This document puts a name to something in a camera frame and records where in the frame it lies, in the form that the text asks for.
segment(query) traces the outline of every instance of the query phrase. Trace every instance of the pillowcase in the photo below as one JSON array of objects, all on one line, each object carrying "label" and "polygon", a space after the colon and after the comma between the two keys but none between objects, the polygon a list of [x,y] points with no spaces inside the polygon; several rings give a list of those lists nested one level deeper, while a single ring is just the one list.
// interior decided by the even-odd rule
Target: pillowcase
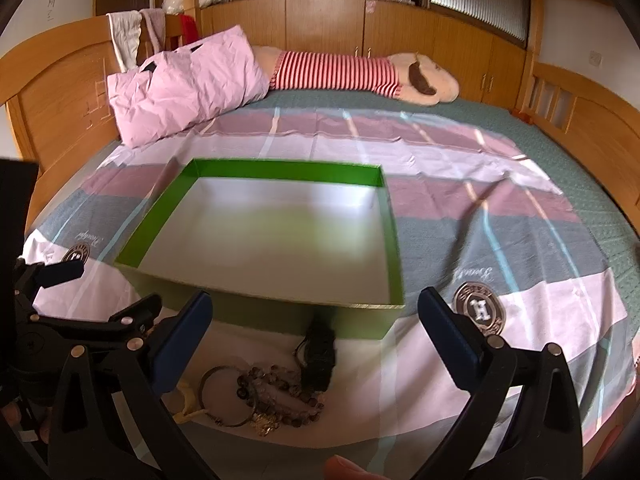
[{"label": "pillowcase", "polygon": [[236,25],[111,74],[107,87],[122,142],[136,148],[262,99],[269,80]]}]

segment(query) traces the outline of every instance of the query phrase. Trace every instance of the white wall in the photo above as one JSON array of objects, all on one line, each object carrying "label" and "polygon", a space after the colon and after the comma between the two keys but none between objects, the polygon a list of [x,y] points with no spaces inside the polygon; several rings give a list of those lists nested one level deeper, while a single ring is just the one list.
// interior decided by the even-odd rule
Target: white wall
[{"label": "white wall", "polygon": [[[589,64],[590,52],[602,64]],[[640,109],[640,48],[614,7],[591,0],[545,0],[540,61],[582,74]]]},{"label": "white wall", "polygon": [[[0,36],[0,56],[44,30],[89,18],[93,4],[94,0],[23,0]],[[17,156],[4,106],[0,107],[0,156]]]}]

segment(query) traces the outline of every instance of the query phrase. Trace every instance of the bedsheet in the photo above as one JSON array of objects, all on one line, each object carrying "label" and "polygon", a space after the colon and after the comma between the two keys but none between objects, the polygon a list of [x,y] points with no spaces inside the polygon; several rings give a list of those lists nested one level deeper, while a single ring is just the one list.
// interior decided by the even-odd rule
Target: bedsheet
[{"label": "bedsheet", "polygon": [[460,98],[425,108],[370,92],[285,90],[270,91],[267,97],[249,106],[427,112],[475,124],[511,139],[562,189],[607,257],[630,317],[628,343],[634,340],[634,355],[636,360],[640,358],[640,238],[600,184],[537,126],[525,124],[503,108]]},{"label": "bedsheet", "polygon": [[[194,156],[340,160],[385,171],[401,252],[404,314],[379,342],[340,340],[319,422],[280,428],[183,426],[220,475],[321,477],[339,453],[393,479],[410,478],[466,402],[415,315],[434,285],[449,303],[464,282],[483,282],[504,307],[501,335],[520,348],[562,345],[587,440],[632,388],[628,317],[606,258],[562,191],[511,140],[443,117],[383,110],[243,108],[188,132],[117,148],[28,238],[28,262],[56,262],[90,247],[80,280],[42,290],[49,316],[107,319],[136,299],[110,266],[155,197]],[[213,323],[186,371],[238,361],[292,365],[299,338]],[[514,389],[478,457],[497,449]]]}]

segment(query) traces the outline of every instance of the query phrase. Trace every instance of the red cloth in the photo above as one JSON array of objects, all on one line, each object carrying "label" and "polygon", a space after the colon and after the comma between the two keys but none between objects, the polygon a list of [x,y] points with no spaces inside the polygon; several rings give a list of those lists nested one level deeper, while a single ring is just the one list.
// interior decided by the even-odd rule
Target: red cloth
[{"label": "red cloth", "polygon": [[196,27],[196,20],[187,14],[180,14],[180,22],[182,24],[182,44],[188,45],[194,41],[198,41],[198,27]]},{"label": "red cloth", "polygon": [[270,88],[369,90],[385,97],[395,97],[401,85],[396,68],[386,57],[369,59],[313,52],[282,52],[271,77]]}]

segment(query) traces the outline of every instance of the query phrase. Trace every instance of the metal bangle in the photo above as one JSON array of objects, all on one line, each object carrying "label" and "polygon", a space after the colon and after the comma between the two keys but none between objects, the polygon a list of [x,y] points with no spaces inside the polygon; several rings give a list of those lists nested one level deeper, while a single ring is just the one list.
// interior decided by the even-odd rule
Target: metal bangle
[{"label": "metal bangle", "polygon": [[240,368],[238,368],[237,366],[233,366],[233,365],[215,366],[211,370],[208,370],[202,376],[202,378],[200,380],[200,386],[198,386],[198,403],[199,403],[201,409],[205,410],[205,414],[211,420],[213,420],[218,426],[223,426],[224,428],[239,428],[240,426],[244,426],[246,423],[251,422],[253,420],[254,414],[255,414],[255,410],[258,407],[258,392],[254,388],[250,388],[250,391],[251,391],[252,396],[254,398],[254,409],[252,410],[250,415],[245,420],[243,420],[242,422],[239,422],[238,424],[225,424],[222,421],[222,419],[219,418],[218,416],[211,415],[211,413],[209,413],[209,410],[205,407],[204,402],[202,401],[202,393],[204,391],[204,385],[207,383],[207,380],[214,373],[219,372],[220,370],[235,370],[241,375],[244,373],[244,371],[242,371]]}]

